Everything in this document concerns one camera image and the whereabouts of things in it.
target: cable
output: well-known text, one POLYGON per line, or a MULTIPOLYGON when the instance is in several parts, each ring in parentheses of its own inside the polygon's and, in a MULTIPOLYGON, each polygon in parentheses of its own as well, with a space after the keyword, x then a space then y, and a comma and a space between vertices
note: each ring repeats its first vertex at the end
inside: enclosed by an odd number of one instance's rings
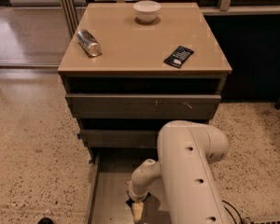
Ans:
POLYGON ((236 212, 237 216, 240 218, 241 224, 244 224, 243 220, 242 220, 242 217, 241 217, 240 213, 236 210, 236 208, 233 205, 231 205, 230 203, 228 203, 228 202, 226 202, 224 200, 222 200, 222 202, 224 202, 225 204, 228 204, 230 207, 232 207, 232 209, 236 212))
POLYGON ((231 211, 228 210, 228 208, 227 208, 226 206, 224 206, 224 207, 225 207, 226 211, 231 215, 231 217, 232 217, 232 219, 233 219, 233 221, 234 221, 234 224, 237 224, 237 223, 236 223, 236 220, 235 220, 235 218, 234 218, 234 216, 233 216, 233 214, 231 213, 231 211))

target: white bowl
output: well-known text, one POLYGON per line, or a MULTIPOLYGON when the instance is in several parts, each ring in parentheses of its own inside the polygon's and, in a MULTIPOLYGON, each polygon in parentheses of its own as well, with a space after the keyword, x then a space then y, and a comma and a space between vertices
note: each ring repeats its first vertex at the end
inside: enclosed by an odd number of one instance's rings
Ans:
POLYGON ((133 5, 136 11, 136 17, 142 23, 151 23, 157 16, 161 5, 154 1, 140 1, 133 5))

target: terrazzo floor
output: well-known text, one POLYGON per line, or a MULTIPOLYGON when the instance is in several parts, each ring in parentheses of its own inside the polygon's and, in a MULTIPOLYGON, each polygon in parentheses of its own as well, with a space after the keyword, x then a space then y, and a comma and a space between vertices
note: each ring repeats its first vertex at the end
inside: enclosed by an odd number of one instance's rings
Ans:
MULTIPOLYGON (((0 224, 86 223, 88 150, 56 71, 0 70, 0 224)), ((229 138, 211 169, 222 198, 245 216, 280 215, 280 110, 222 103, 211 124, 229 138)))

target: closed drawer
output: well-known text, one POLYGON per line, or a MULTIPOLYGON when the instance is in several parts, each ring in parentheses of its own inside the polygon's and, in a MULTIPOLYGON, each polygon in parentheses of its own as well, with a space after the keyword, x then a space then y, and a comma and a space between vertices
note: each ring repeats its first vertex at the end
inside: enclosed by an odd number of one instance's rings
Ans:
POLYGON ((87 147, 156 147, 154 131, 81 130, 80 137, 87 147))
POLYGON ((66 94, 78 119, 212 119, 220 95, 66 94))

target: metal can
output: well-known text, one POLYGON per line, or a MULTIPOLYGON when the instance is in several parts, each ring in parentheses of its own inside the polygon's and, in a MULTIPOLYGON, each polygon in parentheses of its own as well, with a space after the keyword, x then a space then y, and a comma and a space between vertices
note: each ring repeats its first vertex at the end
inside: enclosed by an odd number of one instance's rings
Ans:
POLYGON ((98 56, 102 54, 101 45, 94 36, 87 30, 82 29, 77 32, 78 43, 90 56, 98 56))

